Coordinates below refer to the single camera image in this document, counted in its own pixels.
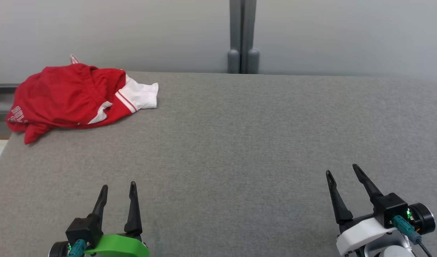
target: gray fabric tablecloth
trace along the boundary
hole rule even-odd
[[[437,222],[437,84],[129,75],[159,83],[157,109],[32,145],[11,136],[0,158],[0,257],[47,255],[103,184],[103,231],[123,232],[132,180],[152,256],[338,256],[325,171],[355,217],[372,212],[352,163]],[[423,238],[437,257],[437,229]]]

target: teal cable connector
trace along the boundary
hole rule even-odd
[[[68,257],[82,257],[83,252],[87,249],[87,243],[83,239],[77,240],[71,248]]]
[[[406,235],[412,244],[417,245],[419,242],[421,242],[421,235],[416,232],[415,228],[400,215],[397,215],[393,218],[393,225],[398,231]]]

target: black cable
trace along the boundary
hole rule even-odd
[[[420,245],[421,249],[423,249],[423,251],[426,253],[428,257],[432,257],[432,255],[429,253],[429,251],[426,249],[426,247],[424,246],[424,244],[421,242],[420,239],[417,240],[417,243]]]

